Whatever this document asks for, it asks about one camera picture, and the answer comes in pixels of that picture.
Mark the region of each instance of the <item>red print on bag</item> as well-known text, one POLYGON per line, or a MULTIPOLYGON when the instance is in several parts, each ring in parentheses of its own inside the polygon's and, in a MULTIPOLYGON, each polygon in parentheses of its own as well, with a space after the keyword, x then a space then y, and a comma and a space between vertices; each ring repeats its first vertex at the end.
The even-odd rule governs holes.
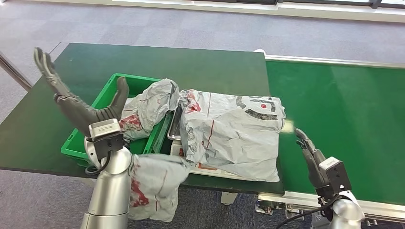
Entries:
POLYGON ((191 113, 193 111, 201 111, 201 107, 198 104, 198 102, 195 100, 195 96, 192 93, 192 90, 189 90, 189 92, 186 95, 187 97, 187 107, 185 109, 185 113, 191 113))
POLYGON ((124 119, 119 121, 119 126, 123 131, 130 131, 130 130, 142 130, 142 124, 140 123, 138 113, 135 112, 133 115, 130 115, 124 119))
POLYGON ((144 206, 149 204, 149 199, 146 198, 145 194, 139 189, 139 182, 137 182, 135 179, 132 179, 131 181, 131 191, 138 196, 137 199, 132 199, 130 206, 131 207, 138 207, 138 206, 144 206))
POLYGON ((134 164, 131 169, 131 195, 129 196, 129 206, 138 207, 149 204, 149 199, 139 189, 140 183, 135 179, 135 174, 140 165, 134 164))

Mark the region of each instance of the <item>cable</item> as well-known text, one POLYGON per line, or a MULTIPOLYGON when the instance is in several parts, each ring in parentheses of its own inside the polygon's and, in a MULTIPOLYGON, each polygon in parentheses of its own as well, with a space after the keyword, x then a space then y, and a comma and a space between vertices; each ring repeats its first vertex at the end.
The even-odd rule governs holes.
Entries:
POLYGON ((295 219, 298 219, 298 218, 300 218, 300 217, 310 215, 310 214, 315 213, 315 212, 317 212, 317 211, 323 211, 323 210, 327 209, 328 207, 330 207, 336 200, 338 200, 338 199, 340 199, 340 198, 341 198, 341 196, 336 195, 335 197, 333 197, 333 198, 332 198, 327 204, 325 204, 324 206, 321 206, 321 207, 319 207, 319 208, 317 208, 317 209, 314 209, 314 210, 312 210, 312 211, 307 211, 307 212, 304 212, 304 213, 302 213, 302 214, 299 214, 299 215, 296 215, 296 216, 294 216, 294 217, 291 217, 291 218, 289 218, 289 219, 286 219, 286 220, 284 220, 283 222, 281 222, 280 224, 278 224, 277 227, 276 227, 276 229, 279 229, 279 228, 282 227, 284 224, 287 224, 287 223, 289 223, 289 222, 291 222, 291 221, 293 221, 293 220, 295 220, 295 219))
POLYGON ((93 167, 95 167, 95 166, 87 166, 86 169, 85 169, 85 173, 86 173, 87 175, 97 175, 97 174, 99 174, 101 171, 103 171, 103 170, 107 167, 108 163, 110 162, 110 158, 111 158, 111 151, 109 151, 109 152, 107 153, 106 162, 104 163, 103 166, 101 166, 100 169, 96 169, 96 170, 94 170, 94 171, 89 171, 90 168, 93 168, 93 167))

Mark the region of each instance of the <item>robot finger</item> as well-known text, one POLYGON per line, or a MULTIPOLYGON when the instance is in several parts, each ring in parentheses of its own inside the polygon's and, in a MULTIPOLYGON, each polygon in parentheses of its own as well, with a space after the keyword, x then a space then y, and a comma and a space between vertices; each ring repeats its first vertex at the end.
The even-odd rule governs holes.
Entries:
POLYGON ((109 110, 113 117, 120 120, 121 113, 125 106, 125 101, 128 98, 129 87, 125 77, 119 77, 117 79, 117 92, 110 104, 106 109, 109 110))
POLYGON ((300 140, 306 140, 306 139, 308 139, 308 136, 304 133, 304 131, 302 131, 302 130, 300 130, 300 129, 298 129, 298 128, 295 128, 294 131, 295 131, 295 135, 296 135, 300 140))
POLYGON ((48 53, 36 47, 34 49, 34 61, 42 76, 46 78, 48 84, 56 93, 56 96, 71 96, 69 88, 62 82, 58 73, 55 71, 55 67, 48 53))

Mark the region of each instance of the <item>white plastic bag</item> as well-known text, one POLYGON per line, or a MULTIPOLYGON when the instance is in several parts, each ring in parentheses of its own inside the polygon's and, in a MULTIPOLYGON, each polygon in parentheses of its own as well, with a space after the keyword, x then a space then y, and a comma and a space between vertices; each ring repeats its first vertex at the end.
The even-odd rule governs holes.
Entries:
POLYGON ((186 158, 254 181, 278 182, 279 98, 183 90, 180 134, 186 158))
POLYGON ((129 141, 146 138, 168 111, 177 108, 178 85, 169 79, 153 83, 142 94, 128 98, 119 124, 129 141))
POLYGON ((171 222, 179 202, 177 189, 189 171, 188 163, 178 156, 134 155, 129 218, 171 222))

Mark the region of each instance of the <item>gray carpet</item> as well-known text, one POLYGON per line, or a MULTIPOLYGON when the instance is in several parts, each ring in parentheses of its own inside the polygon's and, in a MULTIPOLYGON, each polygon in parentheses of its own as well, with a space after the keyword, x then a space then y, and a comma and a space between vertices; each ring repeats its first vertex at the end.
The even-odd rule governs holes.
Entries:
MULTIPOLYGON (((0 6, 0 51, 34 83, 35 46, 56 58, 69 42, 252 51, 268 54, 403 63, 405 26, 188 10, 8 0, 0 6)), ((26 92, 0 70, 0 122, 26 92)), ((0 171, 0 229, 78 228, 91 187, 72 177, 0 171)), ((172 223, 130 222, 128 228, 274 228, 283 212, 254 212, 255 196, 220 204, 220 193, 179 190, 172 223)), ((310 228, 310 218, 285 228, 310 228)), ((372 228, 401 229, 398 224, 372 228)))

